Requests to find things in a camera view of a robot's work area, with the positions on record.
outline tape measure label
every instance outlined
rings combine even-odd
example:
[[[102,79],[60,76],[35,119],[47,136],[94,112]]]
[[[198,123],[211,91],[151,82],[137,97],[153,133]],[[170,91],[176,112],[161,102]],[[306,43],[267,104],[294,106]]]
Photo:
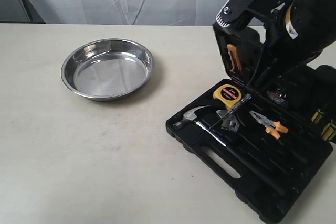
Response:
[[[222,96],[228,100],[228,101],[234,101],[236,99],[238,99],[239,97],[239,92],[238,90],[234,89],[234,88],[223,88],[222,89]]]

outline stainless steel bowl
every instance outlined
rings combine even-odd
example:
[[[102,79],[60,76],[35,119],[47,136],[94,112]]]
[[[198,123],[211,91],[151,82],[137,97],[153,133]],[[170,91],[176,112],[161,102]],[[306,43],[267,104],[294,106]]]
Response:
[[[105,39],[71,53],[63,63],[61,77],[72,92],[82,97],[111,101],[143,86],[153,70],[153,56],[143,45]]]

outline white table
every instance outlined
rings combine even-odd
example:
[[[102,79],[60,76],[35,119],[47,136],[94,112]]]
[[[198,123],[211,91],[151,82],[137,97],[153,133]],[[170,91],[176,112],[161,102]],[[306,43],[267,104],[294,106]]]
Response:
[[[152,79],[113,103],[71,93],[64,59],[113,37],[153,52]],[[211,27],[0,24],[0,52],[0,223],[260,223],[166,133],[169,117],[227,78]],[[335,52],[311,66],[336,66]],[[334,152],[283,223],[334,223],[335,201]]]

